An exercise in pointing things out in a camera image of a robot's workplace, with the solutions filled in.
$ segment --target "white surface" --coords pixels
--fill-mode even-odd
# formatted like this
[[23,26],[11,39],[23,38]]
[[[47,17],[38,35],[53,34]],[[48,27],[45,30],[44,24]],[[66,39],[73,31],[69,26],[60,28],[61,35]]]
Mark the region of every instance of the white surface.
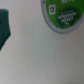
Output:
[[57,34],[45,23],[40,0],[1,0],[11,37],[0,52],[0,84],[84,84],[84,24]]

